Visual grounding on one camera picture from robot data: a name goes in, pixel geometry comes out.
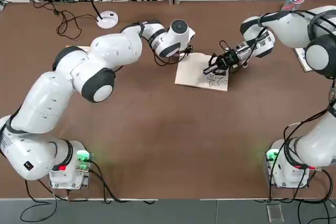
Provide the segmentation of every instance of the brown table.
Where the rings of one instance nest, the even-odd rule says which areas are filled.
[[[184,19],[196,31],[195,52],[221,53],[218,42],[242,41],[240,23],[275,11],[283,1],[98,3],[120,17],[112,30],[93,19],[79,20],[83,35],[71,41],[55,33],[60,17],[30,4],[13,4],[0,13],[0,114],[13,113],[37,77],[51,70],[67,45],[88,46],[123,26],[159,19],[166,27]],[[336,5],[336,0],[306,1],[305,9]],[[75,15],[94,14],[89,3],[60,4]],[[74,35],[75,24],[68,34]],[[209,91],[174,84],[176,65],[158,67],[148,45],[141,59],[117,74],[108,100],[92,104],[75,94],[53,134],[78,140],[94,152],[107,184],[122,198],[263,198],[268,196],[264,151],[282,138],[284,127],[326,107],[330,82],[303,73],[292,49],[276,42],[272,54],[253,59],[230,76],[229,91]],[[0,158],[0,197],[27,197],[23,179]],[[334,168],[328,169],[336,177]],[[51,197],[31,182],[35,197]],[[323,175],[300,197],[320,198],[328,186]],[[288,197],[292,190],[274,190]],[[73,197],[102,198],[96,179]]]

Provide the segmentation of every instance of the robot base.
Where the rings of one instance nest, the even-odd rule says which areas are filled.
[[[51,171],[49,173],[52,188],[75,190],[82,186],[88,187],[90,180],[91,163],[85,162],[92,159],[84,146],[77,141],[70,141],[73,146],[73,155],[65,170]]]
[[[111,10],[106,10],[100,14],[102,19],[97,17],[97,25],[103,29],[110,29],[117,25],[119,22],[118,14]]]
[[[309,169],[306,169],[305,176],[303,177],[303,180],[299,186],[299,182],[302,179],[304,170],[297,169],[287,162],[283,153],[283,148],[279,153],[279,149],[281,148],[282,144],[282,139],[274,142],[271,148],[265,154],[265,168],[268,184],[271,170],[274,165],[274,158],[279,155],[273,170],[271,185],[278,188],[305,188],[309,178]]]

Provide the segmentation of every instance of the floor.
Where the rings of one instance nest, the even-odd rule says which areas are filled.
[[[133,223],[133,224],[268,224],[266,204],[252,200],[218,201],[200,200],[159,200],[153,205],[143,202],[115,203],[110,205],[98,201],[58,202],[56,213],[43,224],[59,223]],[[54,210],[52,205],[30,209],[24,215],[26,220],[43,218]],[[31,200],[0,200],[1,223],[19,223],[21,212],[32,206]],[[336,208],[328,204],[330,216],[336,215]],[[297,203],[281,205],[284,223],[298,224]],[[313,218],[326,217],[323,204],[306,205],[300,209],[301,223],[307,224]],[[327,223],[317,220],[313,224]]]

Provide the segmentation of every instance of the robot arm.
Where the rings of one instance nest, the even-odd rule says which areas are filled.
[[[333,24],[336,22],[335,17],[335,6],[319,7],[307,12],[281,11],[250,17],[240,26],[245,41],[222,55],[213,55],[204,73],[219,74],[223,70],[245,67],[250,57],[262,58],[270,54],[275,43],[274,33],[288,47],[306,48],[308,65],[317,73],[331,77],[334,69],[330,44],[334,43],[334,39],[330,33],[336,31]],[[267,30],[258,37],[263,28]]]
[[[140,57],[140,36],[151,41],[155,52],[165,52],[168,57],[186,50],[194,34],[191,31],[182,27],[166,32],[158,22],[144,22],[127,27],[120,34],[96,38],[88,53],[78,47],[63,49],[55,59],[53,71],[37,79],[19,110],[0,119],[2,153],[26,180],[49,174],[53,188],[79,189],[88,174],[87,163],[82,160],[88,159],[89,153],[77,141],[42,134],[54,129],[75,91],[93,103],[107,99],[114,88],[113,68]]]
[[[193,29],[180,19],[174,20],[166,30],[157,20],[135,23],[121,30],[121,33],[137,33],[146,39],[153,52],[159,57],[170,57],[183,52],[189,53],[190,41],[195,35]]]
[[[310,11],[277,12],[245,20],[240,32],[245,42],[223,55],[213,57],[205,73],[217,73],[243,66],[250,56],[270,54],[274,36],[291,48],[305,48],[306,61],[317,73],[329,78],[336,77],[336,7],[325,6]],[[273,184],[278,187],[302,188],[309,178],[309,167],[323,167],[336,163],[336,105],[328,111],[307,135],[276,141],[266,154],[267,171]],[[274,154],[277,163],[274,165]]]

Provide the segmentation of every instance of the label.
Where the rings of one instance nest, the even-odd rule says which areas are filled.
[[[8,137],[7,135],[3,134],[3,137],[0,138],[0,148],[3,151],[6,147],[13,144],[17,140],[16,137]]]

